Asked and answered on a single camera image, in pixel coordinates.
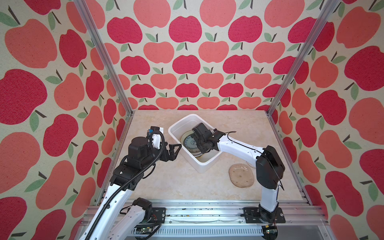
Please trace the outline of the brown translucent glass plate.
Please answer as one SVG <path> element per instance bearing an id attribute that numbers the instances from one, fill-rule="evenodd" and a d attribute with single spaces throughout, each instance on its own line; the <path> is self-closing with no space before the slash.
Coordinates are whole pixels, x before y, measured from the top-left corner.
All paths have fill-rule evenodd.
<path id="1" fill-rule="evenodd" d="M 245 164 L 234 164 L 229 168 L 229 176 L 233 185 L 238 188 L 249 188 L 255 183 L 252 168 Z"/>

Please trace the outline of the beige plate brown rim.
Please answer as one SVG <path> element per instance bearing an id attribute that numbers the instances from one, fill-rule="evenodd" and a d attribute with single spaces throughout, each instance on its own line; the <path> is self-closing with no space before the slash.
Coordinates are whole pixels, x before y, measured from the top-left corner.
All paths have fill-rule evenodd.
<path id="1" fill-rule="evenodd" d="M 196 144 L 196 141 L 193 138 L 193 136 L 194 136 L 194 132 L 193 131 L 188 131 L 188 132 L 184 133 L 182 138 L 181 138 L 182 145 L 186 149 L 191 150 L 191 151 L 198 148 L 197 144 Z"/>

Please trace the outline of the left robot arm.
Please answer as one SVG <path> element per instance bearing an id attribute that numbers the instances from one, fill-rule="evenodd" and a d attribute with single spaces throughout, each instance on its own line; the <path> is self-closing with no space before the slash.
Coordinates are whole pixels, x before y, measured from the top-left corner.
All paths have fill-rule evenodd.
<path id="1" fill-rule="evenodd" d="M 114 170 L 110 186 L 101 206 L 91 223 L 80 236 L 82 240 L 124 240 L 132 231 L 144 223 L 152 229 L 153 235 L 162 225 L 160 221 L 151 223 L 152 202 L 138 198 L 134 200 L 123 218 L 116 222 L 118 215 L 128 198 L 132 195 L 144 172 L 158 161 L 174 161 L 181 149 L 181 144 L 168 145 L 166 142 L 153 144 L 152 142 L 129 145 L 129 153 Z"/>

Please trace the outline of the clear glass plate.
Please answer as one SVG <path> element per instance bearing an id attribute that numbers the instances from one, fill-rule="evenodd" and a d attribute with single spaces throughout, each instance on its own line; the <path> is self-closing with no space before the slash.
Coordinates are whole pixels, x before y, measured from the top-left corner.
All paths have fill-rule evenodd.
<path id="1" fill-rule="evenodd" d="M 256 162 L 247 162 L 247 164 L 253 168 L 253 169 L 256 169 Z"/>

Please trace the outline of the white plastic bin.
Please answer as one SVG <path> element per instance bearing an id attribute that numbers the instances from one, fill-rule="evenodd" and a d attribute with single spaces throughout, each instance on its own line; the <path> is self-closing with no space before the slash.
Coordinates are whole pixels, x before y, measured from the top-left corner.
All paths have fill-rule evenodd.
<path id="1" fill-rule="evenodd" d="M 202 154 L 197 158 L 189 150 L 187 150 L 182 140 L 185 139 L 187 133 L 191 134 L 192 128 L 199 123 L 203 123 L 211 131 L 214 129 L 200 116 L 190 114 L 171 125 L 168 132 L 177 144 L 182 144 L 182 148 L 180 150 L 182 156 L 196 169 L 197 172 L 204 173 L 219 160 L 219 156 L 222 152 L 212 150 L 209 153 Z"/>

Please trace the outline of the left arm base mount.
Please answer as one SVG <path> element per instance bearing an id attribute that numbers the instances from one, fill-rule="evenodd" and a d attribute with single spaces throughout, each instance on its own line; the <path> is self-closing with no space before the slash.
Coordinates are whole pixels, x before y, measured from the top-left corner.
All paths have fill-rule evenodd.
<path id="1" fill-rule="evenodd" d="M 165 223 L 166 218 L 166 208 L 151 208 L 151 211 L 145 211 L 144 219 L 139 223 L 143 224 L 158 224 Z"/>

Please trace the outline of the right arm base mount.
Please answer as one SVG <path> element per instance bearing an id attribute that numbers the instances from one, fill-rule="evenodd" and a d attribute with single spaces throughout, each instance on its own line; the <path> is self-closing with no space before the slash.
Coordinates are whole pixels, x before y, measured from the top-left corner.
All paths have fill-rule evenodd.
<path id="1" fill-rule="evenodd" d="M 244 217 L 247 224 L 284 224 L 285 215 L 281 208 L 277 207 L 272 213 L 263 208 L 243 208 L 241 217 Z"/>

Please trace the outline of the teal patterned plate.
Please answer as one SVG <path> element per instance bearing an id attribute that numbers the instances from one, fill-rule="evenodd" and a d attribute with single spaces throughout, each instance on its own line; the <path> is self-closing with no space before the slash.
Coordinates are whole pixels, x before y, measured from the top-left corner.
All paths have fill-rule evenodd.
<path id="1" fill-rule="evenodd" d="M 195 139 L 193 138 L 194 133 L 189 134 L 183 140 L 184 147 L 196 158 L 203 155 L 200 149 L 197 146 Z"/>

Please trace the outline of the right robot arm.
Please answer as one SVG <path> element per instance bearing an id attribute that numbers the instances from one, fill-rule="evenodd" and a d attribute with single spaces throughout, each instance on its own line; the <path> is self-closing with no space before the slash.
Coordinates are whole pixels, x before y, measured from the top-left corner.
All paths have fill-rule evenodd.
<path id="1" fill-rule="evenodd" d="M 211 150 L 229 153 L 245 160 L 256 168 L 256 177 L 262 186 L 262 198 L 258 207 L 263 223 L 273 223 L 278 211 L 279 187 L 282 187 L 285 166 L 276 149 L 272 146 L 255 147 L 229 137 L 221 131 L 199 133 L 194 130 L 192 135 L 198 149 L 203 153 Z"/>

